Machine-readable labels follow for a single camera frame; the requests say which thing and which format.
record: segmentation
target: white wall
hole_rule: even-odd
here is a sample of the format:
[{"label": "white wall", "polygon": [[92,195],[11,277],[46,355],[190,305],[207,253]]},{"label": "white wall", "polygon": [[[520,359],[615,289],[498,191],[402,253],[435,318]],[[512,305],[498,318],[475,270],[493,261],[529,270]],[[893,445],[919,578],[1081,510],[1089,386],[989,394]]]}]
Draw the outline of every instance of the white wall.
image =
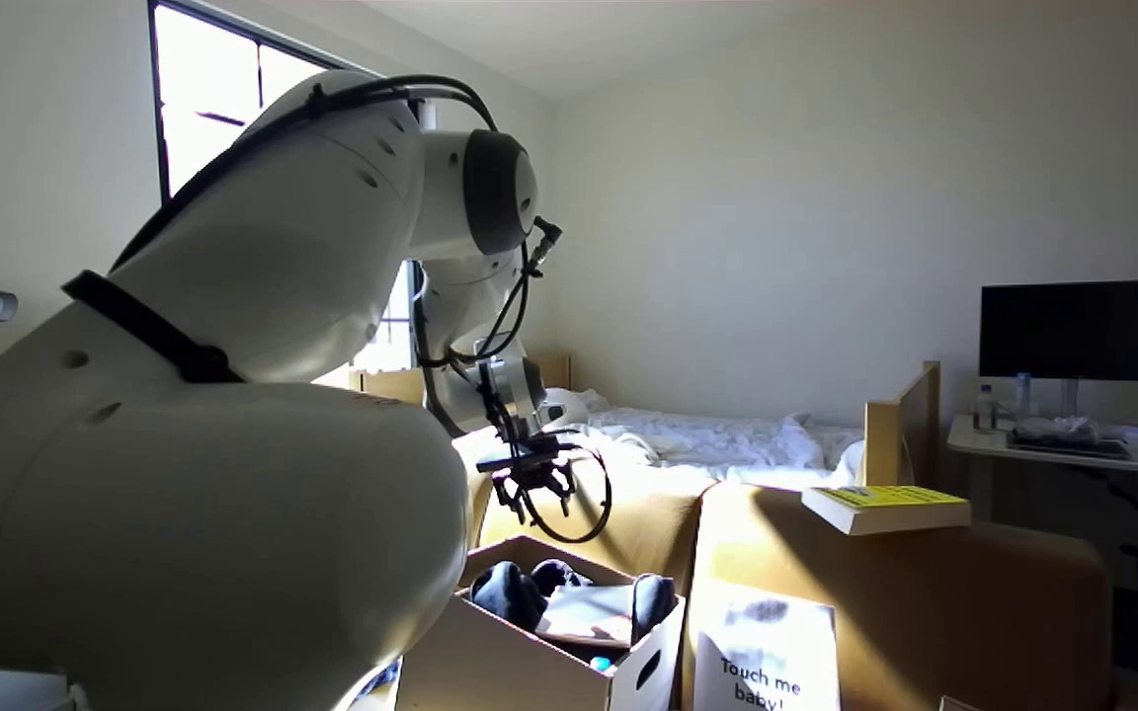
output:
[{"label": "white wall", "polygon": [[[477,83],[529,151],[545,103],[487,66],[335,0],[212,0],[374,70]],[[59,285],[107,270],[157,207],[148,0],[0,0],[0,289],[24,312],[0,347],[66,305]]]},{"label": "white wall", "polygon": [[975,370],[981,285],[1138,277],[1138,3],[811,3],[558,110],[553,183],[594,385],[855,416]]}]

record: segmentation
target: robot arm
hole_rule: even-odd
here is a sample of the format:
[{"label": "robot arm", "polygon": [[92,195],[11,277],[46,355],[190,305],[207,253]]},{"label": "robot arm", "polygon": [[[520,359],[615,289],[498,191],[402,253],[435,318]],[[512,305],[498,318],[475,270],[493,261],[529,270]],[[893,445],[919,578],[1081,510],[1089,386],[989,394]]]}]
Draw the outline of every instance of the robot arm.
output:
[{"label": "robot arm", "polygon": [[321,706],[447,603],[447,432],[307,386],[410,257],[421,365],[450,368],[435,416],[539,390],[493,368],[529,289],[529,161],[493,132],[425,133],[421,99],[487,119],[450,79],[296,86],[0,355],[0,668],[62,673],[96,711]]}]

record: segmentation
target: open cardboard box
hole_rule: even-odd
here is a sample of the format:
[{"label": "open cardboard box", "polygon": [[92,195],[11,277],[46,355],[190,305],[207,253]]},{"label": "open cardboard box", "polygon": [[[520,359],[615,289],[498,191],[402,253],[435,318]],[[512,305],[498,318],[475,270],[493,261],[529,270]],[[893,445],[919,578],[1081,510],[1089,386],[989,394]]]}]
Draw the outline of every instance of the open cardboard box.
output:
[{"label": "open cardboard box", "polygon": [[[540,546],[508,539],[475,551],[461,574],[472,584],[498,560],[532,568],[545,556],[570,560],[597,584],[630,584],[631,578]],[[406,651],[400,678],[400,706],[406,711],[477,711],[477,706],[539,706],[539,711],[657,711],[673,706],[673,678],[680,661],[685,602],[644,639],[615,661],[609,676],[594,673],[582,655],[475,607],[453,593],[444,619]]]}]

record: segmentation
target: computer monitor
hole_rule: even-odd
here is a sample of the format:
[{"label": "computer monitor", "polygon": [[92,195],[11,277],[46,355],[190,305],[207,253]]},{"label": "computer monitor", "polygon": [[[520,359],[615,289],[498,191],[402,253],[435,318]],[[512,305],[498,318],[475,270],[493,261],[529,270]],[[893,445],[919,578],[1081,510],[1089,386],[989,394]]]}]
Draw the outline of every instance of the computer monitor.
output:
[{"label": "computer monitor", "polygon": [[1138,378],[1138,282],[989,285],[981,374]]}]

